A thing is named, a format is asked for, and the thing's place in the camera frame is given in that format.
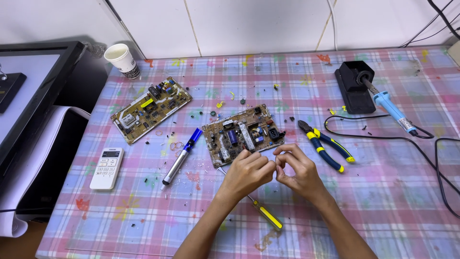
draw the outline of white cable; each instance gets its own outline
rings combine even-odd
[[[332,23],[334,25],[334,47],[335,51],[338,51],[337,48],[337,21],[335,20],[335,12],[334,12],[334,6],[331,3],[331,0],[327,0],[329,4],[329,9],[331,9],[331,14],[332,14]]]

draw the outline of remote control button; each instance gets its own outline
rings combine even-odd
[[[117,159],[115,159],[115,158],[110,159],[109,160],[109,166],[116,166],[116,161],[117,161]]]

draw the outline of human hand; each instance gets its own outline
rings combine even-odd
[[[259,152],[251,154],[244,149],[233,160],[216,196],[236,204],[262,184],[270,182],[275,167],[275,162],[266,156]]]
[[[322,183],[316,165],[300,150],[296,144],[278,146],[273,154],[276,155],[276,180],[303,196],[314,206],[322,204],[325,199],[330,199],[326,187]],[[295,176],[290,177],[284,173],[286,163],[295,171]]]

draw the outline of forearm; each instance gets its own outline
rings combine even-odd
[[[207,258],[217,230],[237,203],[217,194],[202,218],[180,245],[173,259]]]
[[[377,258],[372,249],[345,218],[334,198],[329,193],[327,193],[327,197],[317,208],[329,229],[337,253],[341,259]]]

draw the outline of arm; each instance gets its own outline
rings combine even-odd
[[[276,155],[276,180],[303,196],[319,210],[331,233],[339,257],[376,259],[377,256],[348,222],[334,198],[324,187],[315,163],[296,144],[281,145],[273,154]],[[294,169],[295,176],[289,177],[284,173],[286,163]]]
[[[216,196],[180,245],[173,259],[207,258],[219,226],[237,203],[273,179],[275,162],[259,152],[243,150],[233,161]]]

